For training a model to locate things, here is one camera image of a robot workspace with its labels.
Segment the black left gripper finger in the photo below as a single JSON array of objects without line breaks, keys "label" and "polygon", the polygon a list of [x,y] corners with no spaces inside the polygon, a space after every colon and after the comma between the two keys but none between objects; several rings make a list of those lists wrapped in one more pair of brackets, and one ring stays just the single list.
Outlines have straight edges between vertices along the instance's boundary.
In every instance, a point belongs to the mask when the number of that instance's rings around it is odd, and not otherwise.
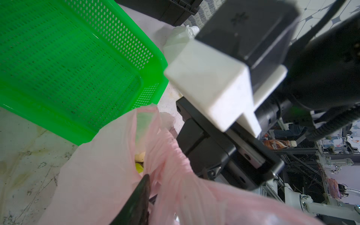
[{"label": "black left gripper finger", "polygon": [[150,176],[144,175],[111,225],[147,225],[149,219]]}]

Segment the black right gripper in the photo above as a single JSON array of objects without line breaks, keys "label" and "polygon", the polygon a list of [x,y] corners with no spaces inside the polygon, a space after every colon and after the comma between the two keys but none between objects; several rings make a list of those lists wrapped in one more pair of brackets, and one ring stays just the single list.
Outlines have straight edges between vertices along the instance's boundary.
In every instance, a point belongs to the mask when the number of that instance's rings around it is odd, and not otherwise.
[{"label": "black right gripper", "polygon": [[232,186],[254,190],[283,170],[280,156],[238,123],[221,132],[184,97],[176,108],[185,122],[177,142],[197,176],[222,175]]}]

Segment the pink plastic bag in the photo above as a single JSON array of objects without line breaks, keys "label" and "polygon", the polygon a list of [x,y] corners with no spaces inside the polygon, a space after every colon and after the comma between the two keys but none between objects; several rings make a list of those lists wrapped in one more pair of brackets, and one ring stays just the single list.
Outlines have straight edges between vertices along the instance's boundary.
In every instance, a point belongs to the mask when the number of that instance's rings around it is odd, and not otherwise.
[{"label": "pink plastic bag", "polygon": [[[80,145],[60,170],[41,225],[108,225],[144,175],[151,225],[319,225],[271,198],[199,178],[155,105],[132,110]],[[143,172],[135,155],[145,152]]]}]

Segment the yellow-green pear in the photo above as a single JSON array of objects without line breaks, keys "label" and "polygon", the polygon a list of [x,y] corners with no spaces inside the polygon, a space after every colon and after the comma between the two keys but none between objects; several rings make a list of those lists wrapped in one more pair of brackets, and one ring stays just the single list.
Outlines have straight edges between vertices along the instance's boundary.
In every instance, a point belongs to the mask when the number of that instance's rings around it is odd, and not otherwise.
[{"label": "yellow-green pear", "polygon": [[136,165],[136,170],[138,173],[142,173],[143,172],[143,163],[145,160],[145,152],[139,153],[135,155],[135,165]]}]

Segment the green plastic basket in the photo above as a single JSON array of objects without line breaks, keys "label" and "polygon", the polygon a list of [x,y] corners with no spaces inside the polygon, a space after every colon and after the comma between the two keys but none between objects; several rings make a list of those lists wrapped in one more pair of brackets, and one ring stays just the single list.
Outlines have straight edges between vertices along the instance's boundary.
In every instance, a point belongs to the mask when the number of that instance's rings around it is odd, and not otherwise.
[{"label": "green plastic basket", "polygon": [[115,1],[1,1],[1,107],[76,145],[158,103],[166,67]]}]

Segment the white plastic bag lemon print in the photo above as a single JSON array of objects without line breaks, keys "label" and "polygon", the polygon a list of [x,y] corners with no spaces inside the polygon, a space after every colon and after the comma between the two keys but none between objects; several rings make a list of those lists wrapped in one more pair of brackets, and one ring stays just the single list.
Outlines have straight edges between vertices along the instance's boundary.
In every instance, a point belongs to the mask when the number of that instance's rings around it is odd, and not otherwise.
[{"label": "white plastic bag lemon print", "polygon": [[163,54],[168,65],[175,60],[186,44],[191,39],[194,39],[199,32],[199,27],[189,25],[177,26],[172,30],[165,45],[163,46]]}]

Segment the black toolbox yellow latch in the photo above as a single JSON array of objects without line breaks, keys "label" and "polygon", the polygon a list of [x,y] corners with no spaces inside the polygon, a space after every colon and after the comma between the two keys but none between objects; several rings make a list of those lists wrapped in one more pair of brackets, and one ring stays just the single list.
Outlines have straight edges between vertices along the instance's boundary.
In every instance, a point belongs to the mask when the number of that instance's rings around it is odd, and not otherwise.
[{"label": "black toolbox yellow latch", "polygon": [[180,26],[198,12],[202,0],[116,0],[115,2],[166,24]]}]

